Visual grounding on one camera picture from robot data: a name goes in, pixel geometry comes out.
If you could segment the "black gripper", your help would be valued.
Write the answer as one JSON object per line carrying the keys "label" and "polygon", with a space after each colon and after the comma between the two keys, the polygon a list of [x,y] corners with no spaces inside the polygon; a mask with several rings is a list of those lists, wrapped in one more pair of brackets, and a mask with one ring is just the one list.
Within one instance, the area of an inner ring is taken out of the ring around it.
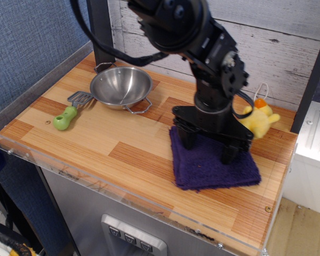
{"label": "black gripper", "polygon": [[186,149],[192,149],[200,134],[224,144],[223,164],[230,164],[239,150],[250,150],[253,133],[236,119],[231,106],[214,113],[200,111],[194,106],[175,106],[172,112],[179,139]]}

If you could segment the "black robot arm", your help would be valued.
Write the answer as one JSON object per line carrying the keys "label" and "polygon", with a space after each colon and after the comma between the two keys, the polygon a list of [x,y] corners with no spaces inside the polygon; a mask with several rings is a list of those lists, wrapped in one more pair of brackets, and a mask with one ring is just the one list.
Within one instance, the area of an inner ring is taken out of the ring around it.
{"label": "black robot arm", "polygon": [[129,1],[141,29],[162,53],[178,54],[196,79],[193,106],[176,106],[174,124],[183,146],[191,149],[198,134],[223,143],[221,161],[229,164],[250,149],[253,133],[235,113],[236,95],[245,100],[248,73],[236,42],[210,14],[206,1]]}

